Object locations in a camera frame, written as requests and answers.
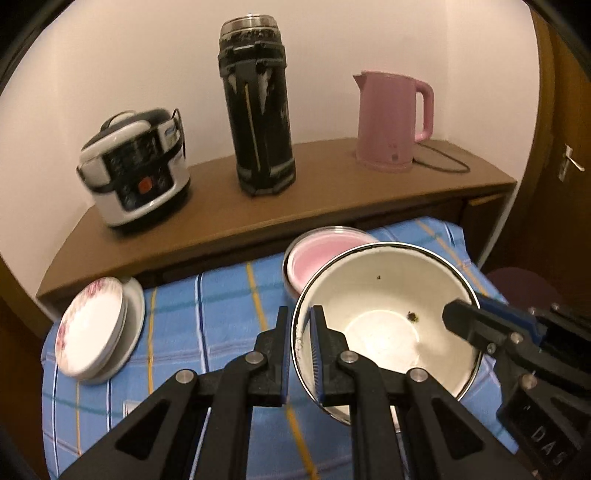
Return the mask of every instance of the enamel bowl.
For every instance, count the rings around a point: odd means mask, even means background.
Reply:
[[[123,331],[127,301],[113,277],[95,280],[82,290],[61,318],[56,337],[60,371],[79,381],[107,363]]]
[[[424,368],[460,399],[482,355],[443,324],[443,307],[455,299],[480,306],[461,273],[424,248],[381,242],[339,255],[312,277],[295,307],[291,353],[304,389],[317,403],[308,321],[310,308],[322,305],[328,328],[343,332],[350,350],[401,373]],[[324,410],[350,424],[348,406]],[[392,416],[398,428],[393,407]]]

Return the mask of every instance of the bolt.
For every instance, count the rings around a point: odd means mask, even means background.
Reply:
[[[174,377],[178,383],[189,383],[194,376],[190,370],[179,370]]]
[[[424,382],[427,378],[429,378],[429,374],[423,370],[422,368],[413,368],[410,371],[410,378],[412,378],[415,382]]]
[[[521,386],[525,390],[531,390],[532,388],[535,388],[537,384],[538,379],[532,374],[525,374],[523,377],[521,377]]]
[[[346,364],[354,364],[357,360],[359,360],[359,355],[351,350],[345,350],[341,352],[340,359],[345,362]]]
[[[265,356],[263,356],[262,353],[257,352],[256,350],[253,350],[252,352],[248,352],[246,354],[246,356],[244,357],[244,360],[246,360],[251,365],[260,364],[264,359],[265,359]]]
[[[523,335],[517,332],[513,332],[511,335],[509,335],[509,338],[511,339],[511,342],[516,345],[519,345],[521,342],[523,342]]]

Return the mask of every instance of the stack of plates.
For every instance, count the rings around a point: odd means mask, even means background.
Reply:
[[[86,286],[67,308],[57,331],[60,371],[91,384],[108,380],[133,352],[144,316],[144,292],[136,279],[105,277]]]

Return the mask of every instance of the kettle base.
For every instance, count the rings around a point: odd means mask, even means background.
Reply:
[[[406,161],[406,162],[395,162],[392,161],[371,161],[361,157],[358,152],[355,152],[355,158],[357,158],[357,162],[362,164],[364,167],[371,168],[372,170],[377,170],[386,173],[398,173],[401,171],[410,170],[413,166],[413,161]]]

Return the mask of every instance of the blue plaid tablecloth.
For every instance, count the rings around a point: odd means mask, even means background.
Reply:
[[[455,265],[475,291],[503,300],[470,260],[462,229],[421,218],[370,233],[380,241],[419,245]],[[57,478],[74,460],[117,425],[124,412],[182,368],[223,368],[273,327],[281,305],[294,307],[281,280],[282,255],[211,270],[145,291],[144,328],[129,362],[108,382],[81,385],[57,368],[55,325],[41,361],[43,439],[48,470]],[[497,421],[501,391],[485,357],[462,403],[509,450],[517,444]],[[255,408],[248,478],[343,480],[353,477],[350,429],[324,414],[308,398],[291,366],[289,403]]]

